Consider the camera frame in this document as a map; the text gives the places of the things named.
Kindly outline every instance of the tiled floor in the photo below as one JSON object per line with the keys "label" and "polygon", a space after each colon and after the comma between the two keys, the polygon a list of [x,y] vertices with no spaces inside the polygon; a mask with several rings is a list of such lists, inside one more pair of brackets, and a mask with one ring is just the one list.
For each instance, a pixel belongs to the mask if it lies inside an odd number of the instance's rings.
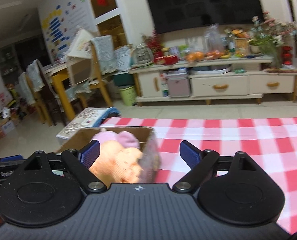
{"label": "tiled floor", "polygon": [[[280,95],[266,95],[258,105],[254,99],[213,100],[212,105],[205,101],[150,103],[142,107],[124,106],[121,101],[114,105],[123,117],[130,118],[169,118],[169,119],[238,119],[297,117],[297,103],[287,101]],[[41,124],[36,115],[26,118],[15,130],[0,140],[0,157],[22,154],[27,158],[36,150],[56,151],[59,143],[55,135],[63,128],[62,124],[49,127]]]}

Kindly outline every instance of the green trash can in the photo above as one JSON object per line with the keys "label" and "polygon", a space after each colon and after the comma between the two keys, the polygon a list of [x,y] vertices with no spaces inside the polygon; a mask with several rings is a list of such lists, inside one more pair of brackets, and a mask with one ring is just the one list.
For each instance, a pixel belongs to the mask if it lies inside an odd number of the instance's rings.
{"label": "green trash can", "polygon": [[118,88],[124,105],[133,106],[136,104],[136,91],[134,86],[122,86]]}

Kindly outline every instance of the red and white tablecloth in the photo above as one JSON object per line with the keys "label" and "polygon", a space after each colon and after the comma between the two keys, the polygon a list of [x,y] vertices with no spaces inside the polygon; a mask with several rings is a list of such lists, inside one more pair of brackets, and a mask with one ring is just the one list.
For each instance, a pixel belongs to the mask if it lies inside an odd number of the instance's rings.
{"label": "red and white tablecloth", "polygon": [[290,233],[297,232],[297,117],[237,120],[114,117],[102,124],[121,125],[155,129],[162,159],[156,182],[168,182],[170,187],[190,170],[179,155],[182,140],[226,156],[234,156],[237,151],[248,153],[285,194],[279,225]]}

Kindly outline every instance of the television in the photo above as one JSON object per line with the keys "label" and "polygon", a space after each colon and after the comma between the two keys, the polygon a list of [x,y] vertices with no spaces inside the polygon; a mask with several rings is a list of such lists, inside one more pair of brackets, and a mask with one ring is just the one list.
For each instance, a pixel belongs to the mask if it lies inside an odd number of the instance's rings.
{"label": "television", "polygon": [[260,0],[148,0],[157,33],[263,20]]}

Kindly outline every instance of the plush toy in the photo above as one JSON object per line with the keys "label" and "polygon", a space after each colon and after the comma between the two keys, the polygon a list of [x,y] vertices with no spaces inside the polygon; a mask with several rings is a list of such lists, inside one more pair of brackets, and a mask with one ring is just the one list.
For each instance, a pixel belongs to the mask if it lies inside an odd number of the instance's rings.
{"label": "plush toy", "polygon": [[95,176],[110,176],[118,183],[137,183],[142,168],[138,160],[143,153],[138,139],[123,131],[116,134],[102,130],[92,140],[100,143],[100,155],[90,167]]}

